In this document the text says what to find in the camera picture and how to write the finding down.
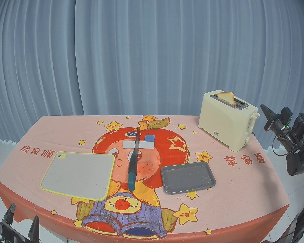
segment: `chinese characters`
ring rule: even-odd
[[[256,159],[260,164],[265,163],[265,159],[263,158],[261,153],[255,153],[254,155],[256,156]],[[224,159],[227,161],[228,165],[231,165],[231,167],[237,165],[237,160],[235,156],[226,156],[224,157]],[[243,154],[243,157],[241,157],[241,159],[247,165],[251,165],[253,163],[252,159],[248,155]]]
[[[265,163],[265,159],[263,158],[261,153],[255,153],[254,154],[257,158],[257,161],[261,164],[261,163]]]
[[[20,149],[20,151],[24,152],[24,153],[27,153],[28,151],[30,151],[31,149],[31,146],[23,146],[22,149]],[[31,155],[38,155],[40,151],[40,148],[33,148],[33,150],[31,151]],[[44,157],[47,157],[47,158],[50,158],[54,155],[55,151],[54,150],[44,150],[40,156],[44,156]]]
[[[232,167],[236,165],[234,156],[230,156],[230,157],[226,156],[224,159],[227,161],[228,165],[231,165]]]
[[[250,157],[248,155],[243,154],[243,156],[244,157],[242,157],[241,159],[244,160],[245,164],[248,164],[248,165],[252,164],[252,160],[250,159]]]

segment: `yellow cutting board rim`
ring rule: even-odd
[[[105,200],[105,199],[107,198],[108,192],[109,192],[109,188],[110,188],[110,182],[111,182],[111,177],[112,177],[112,173],[113,173],[113,168],[114,168],[114,162],[115,162],[115,156],[112,155],[112,154],[103,154],[103,155],[111,155],[111,156],[113,157],[113,164],[112,164],[111,173],[110,173],[110,177],[109,177],[109,181],[108,181],[108,186],[107,186],[106,194],[105,194],[105,196],[104,196],[103,198],[96,199],[96,198],[79,197],[79,196],[70,195],[70,194],[66,194],[66,193],[60,193],[60,192],[56,192],[56,191],[52,191],[52,190],[43,188],[43,187],[42,187],[42,182],[43,182],[43,180],[44,180],[44,178],[45,178],[45,176],[46,176],[48,170],[50,169],[50,167],[51,167],[51,165],[52,165],[54,159],[56,158],[56,155],[59,154],[59,153],[93,154],[93,153],[78,153],[78,152],[65,152],[65,151],[59,151],[59,152],[57,152],[57,153],[54,155],[54,157],[53,157],[53,159],[52,159],[52,161],[51,161],[49,167],[47,168],[47,171],[45,172],[45,174],[44,174],[44,176],[43,176],[43,178],[42,178],[42,180],[41,180],[41,182],[40,182],[40,188],[41,188],[42,190],[47,191],[47,192],[52,192],[52,193],[55,193],[55,194],[59,194],[59,195],[63,195],[63,196],[67,196],[67,197],[74,197],[74,198],[86,199],[86,200],[91,200],[91,201],[102,201],[102,200]]]

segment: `toast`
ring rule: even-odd
[[[237,106],[234,101],[234,94],[232,92],[221,92],[217,94],[217,97],[233,106]]]

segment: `baking tray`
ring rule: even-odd
[[[216,184],[206,162],[164,166],[161,169],[164,191],[169,194],[203,190]]]

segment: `toaster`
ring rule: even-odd
[[[234,97],[235,106],[217,97],[224,92],[216,90],[204,94],[199,128],[237,152],[251,137],[255,120],[260,117],[257,108],[244,100]]]

